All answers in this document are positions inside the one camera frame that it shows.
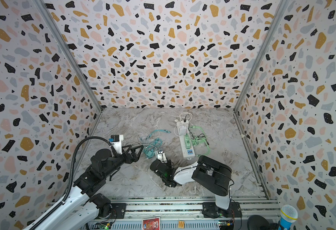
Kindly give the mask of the white rectangular charger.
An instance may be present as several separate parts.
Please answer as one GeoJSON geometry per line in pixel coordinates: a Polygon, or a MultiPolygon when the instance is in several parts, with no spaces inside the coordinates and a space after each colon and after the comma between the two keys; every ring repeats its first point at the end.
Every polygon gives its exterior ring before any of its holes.
{"type": "Polygon", "coordinates": [[[184,136],[187,134],[187,127],[186,126],[179,126],[178,127],[179,136],[184,136]]]}

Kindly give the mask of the small white blue power strip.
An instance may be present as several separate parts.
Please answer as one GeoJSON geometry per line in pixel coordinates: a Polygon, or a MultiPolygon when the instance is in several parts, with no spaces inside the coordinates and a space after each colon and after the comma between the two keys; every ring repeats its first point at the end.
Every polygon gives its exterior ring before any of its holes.
{"type": "Polygon", "coordinates": [[[157,150],[156,151],[156,158],[161,161],[162,163],[166,163],[167,162],[167,158],[165,155],[165,152],[163,150],[157,150]]]}

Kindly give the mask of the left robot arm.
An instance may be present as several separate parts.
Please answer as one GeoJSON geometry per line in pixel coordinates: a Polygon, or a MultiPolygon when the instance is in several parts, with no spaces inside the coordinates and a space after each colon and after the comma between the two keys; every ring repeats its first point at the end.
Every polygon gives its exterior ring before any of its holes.
{"type": "Polygon", "coordinates": [[[31,223],[28,230],[77,230],[95,218],[118,219],[123,215],[114,208],[110,199],[98,191],[110,181],[124,164],[138,162],[144,147],[142,145],[122,147],[118,153],[110,140],[102,137],[87,137],[76,146],[71,160],[69,183],[65,194],[38,219],[31,223]],[[109,148],[99,150],[91,157],[91,165],[74,178],[77,152],[84,142],[101,140],[109,148]]]}

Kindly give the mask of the teal charger plug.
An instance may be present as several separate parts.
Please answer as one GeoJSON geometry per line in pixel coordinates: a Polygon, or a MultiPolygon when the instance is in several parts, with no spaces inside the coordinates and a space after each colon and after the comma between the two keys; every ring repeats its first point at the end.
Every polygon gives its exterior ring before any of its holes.
{"type": "Polygon", "coordinates": [[[148,149],[148,150],[146,150],[145,155],[148,159],[153,158],[155,156],[155,150],[154,149],[148,149]]]}

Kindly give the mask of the green charger plug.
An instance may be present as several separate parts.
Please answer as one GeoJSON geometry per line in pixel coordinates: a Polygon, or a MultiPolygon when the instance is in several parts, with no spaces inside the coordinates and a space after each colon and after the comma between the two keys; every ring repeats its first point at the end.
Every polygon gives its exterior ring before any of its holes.
{"type": "Polygon", "coordinates": [[[190,149],[191,148],[191,142],[190,142],[190,137],[189,135],[185,135],[184,136],[184,142],[185,142],[185,147],[186,149],[190,149]]]}

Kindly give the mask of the blue toy microphone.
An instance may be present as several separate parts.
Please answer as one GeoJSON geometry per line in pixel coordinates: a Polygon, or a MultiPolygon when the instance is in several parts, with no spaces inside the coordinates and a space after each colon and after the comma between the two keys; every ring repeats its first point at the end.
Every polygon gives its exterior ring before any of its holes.
{"type": "Polygon", "coordinates": [[[297,210],[291,205],[283,205],[280,211],[281,219],[278,222],[278,230],[290,230],[292,224],[298,219],[297,210]]]}

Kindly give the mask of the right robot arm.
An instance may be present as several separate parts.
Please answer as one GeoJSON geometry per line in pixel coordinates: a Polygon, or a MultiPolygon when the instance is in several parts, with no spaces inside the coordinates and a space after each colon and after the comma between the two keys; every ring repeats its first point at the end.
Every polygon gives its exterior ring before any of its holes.
{"type": "Polygon", "coordinates": [[[203,203],[202,214],[205,218],[228,218],[232,215],[230,187],[234,185],[234,181],[229,166],[207,156],[200,156],[197,162],[177,168],[173,167],[170,160],[162,162],[157,159],[150,165],[150,170],[167,187],[174,188],[197,182],[212,192],[215,195],[215,203],[203,203]]]}

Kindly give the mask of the small yellow tag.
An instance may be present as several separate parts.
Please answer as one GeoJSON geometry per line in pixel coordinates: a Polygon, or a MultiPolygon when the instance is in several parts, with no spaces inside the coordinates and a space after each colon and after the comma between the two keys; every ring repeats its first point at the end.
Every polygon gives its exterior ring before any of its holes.
{"type": "Polygon", "coordinates": [[[185,222],[182,220],[178,221],[178,229],[184,229],[185,228],[185,222]]]}

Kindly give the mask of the large colourful power strip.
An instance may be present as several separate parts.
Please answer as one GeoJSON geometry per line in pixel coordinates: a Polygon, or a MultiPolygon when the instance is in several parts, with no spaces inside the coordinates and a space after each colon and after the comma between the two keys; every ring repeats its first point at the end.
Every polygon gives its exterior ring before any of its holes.
{"type": "Polygon", "coordinates": [[[177,124],[178,136],[180,139],[181,151],[183,158],[191,160],[194,158],[195,152],[192,144],[190,132],[189,132],[189,122],[179,121],[177,124]]]}

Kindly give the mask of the black round object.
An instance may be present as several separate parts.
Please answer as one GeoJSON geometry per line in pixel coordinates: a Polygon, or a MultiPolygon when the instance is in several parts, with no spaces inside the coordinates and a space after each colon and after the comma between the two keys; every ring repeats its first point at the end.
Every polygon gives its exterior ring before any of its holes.
{"type": "Polygon", "coordinates": [[[247,220],[248,230],[269,230],[270,223],[267,219],[259,215],[250,216],[247,220]]]}

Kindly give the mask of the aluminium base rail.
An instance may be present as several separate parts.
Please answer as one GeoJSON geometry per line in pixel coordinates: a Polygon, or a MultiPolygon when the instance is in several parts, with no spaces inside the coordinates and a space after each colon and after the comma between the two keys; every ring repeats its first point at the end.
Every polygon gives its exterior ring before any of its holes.
{"type": "Polygon", "coordinates": [[[89,223],[91,230],[140,230],[142,220],[160,217],[163,230],[218,230],[229,225],[230,229],[247,229],[250,216],[259,215],[270,223],[280,219],[280,207],[276,200],[264,196],[235,196],[230,205],[230,217],[205,218],[203,203],[214,203],[213,197],[148,197],[116,198],[112,205],[123,215],[118,219],[96,218],[89,223]],[[185,222],[184,229],[178,229],[178,221],[185,222]]]}

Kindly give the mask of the red snack packet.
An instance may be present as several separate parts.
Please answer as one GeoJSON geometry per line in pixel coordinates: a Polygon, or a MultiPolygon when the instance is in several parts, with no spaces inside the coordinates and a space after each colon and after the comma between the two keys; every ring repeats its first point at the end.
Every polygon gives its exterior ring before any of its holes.
{"type": "Polygon", "coordinates": [[[142,230],[161,230],[160,217],[143,219],[141,229],[142,230]]]}

